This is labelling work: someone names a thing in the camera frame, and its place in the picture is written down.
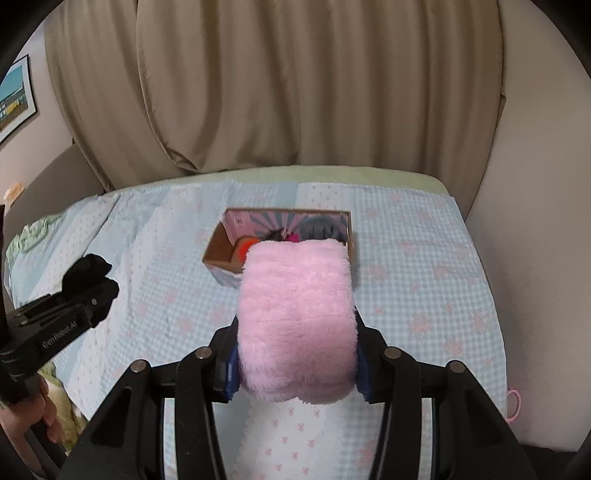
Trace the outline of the person's left hand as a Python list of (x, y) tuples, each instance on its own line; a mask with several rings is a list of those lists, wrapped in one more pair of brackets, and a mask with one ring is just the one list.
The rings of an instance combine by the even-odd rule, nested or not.
[(39, 378), (39, 388), (40, 394), (1, 408), (1, 426), (14, 447), (27, 444), (25, 434), (38, 422), (45, 424), (47, 437), (52, 443), (63, 440), (57, 409), (48, 396), (48, 383), (43, 377)]

